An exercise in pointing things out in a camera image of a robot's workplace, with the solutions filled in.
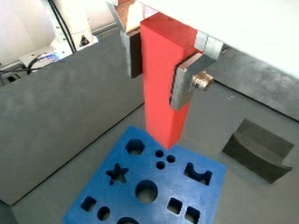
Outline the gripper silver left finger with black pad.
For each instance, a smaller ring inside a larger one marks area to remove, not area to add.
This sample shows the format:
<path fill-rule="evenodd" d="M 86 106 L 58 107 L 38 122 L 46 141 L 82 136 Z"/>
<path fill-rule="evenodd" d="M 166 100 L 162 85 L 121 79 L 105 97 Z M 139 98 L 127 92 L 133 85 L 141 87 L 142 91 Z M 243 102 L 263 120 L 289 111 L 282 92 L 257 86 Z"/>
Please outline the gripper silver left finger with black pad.
<path fill-rule="evenodd" d="M 122 45 L 126 48 L 127 74 L 134 79 L 143 73 L 141 38 L 143 5 L 137 0 L 107 0 L 107 6 L 121 29 Z"/>

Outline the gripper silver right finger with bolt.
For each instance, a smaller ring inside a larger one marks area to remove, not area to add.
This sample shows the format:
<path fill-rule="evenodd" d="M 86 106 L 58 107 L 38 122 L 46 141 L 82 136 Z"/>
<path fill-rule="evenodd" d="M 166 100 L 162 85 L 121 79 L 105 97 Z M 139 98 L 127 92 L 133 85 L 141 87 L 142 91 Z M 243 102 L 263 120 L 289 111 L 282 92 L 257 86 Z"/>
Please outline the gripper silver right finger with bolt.
<path fill-rule="evenodd" d="M 195 54 L 175 67 L 170 104 L 175 110 L 182 109 L 193 99 L 197 88 L 206 91 L 214 78 L 206 69 L 218 61 L 223 43 L 205 32 L 198 31 L 194 47 Z"/>

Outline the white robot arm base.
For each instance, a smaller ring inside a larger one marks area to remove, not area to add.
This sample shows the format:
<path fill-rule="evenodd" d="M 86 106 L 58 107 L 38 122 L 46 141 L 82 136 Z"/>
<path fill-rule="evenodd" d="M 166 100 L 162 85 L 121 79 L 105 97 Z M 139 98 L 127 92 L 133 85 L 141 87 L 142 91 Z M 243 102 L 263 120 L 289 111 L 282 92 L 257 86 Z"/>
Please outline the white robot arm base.
<path fill-rule="evenodd" d="M 83 0 L 0 0 L 0 87 L 97 42 Z"/>

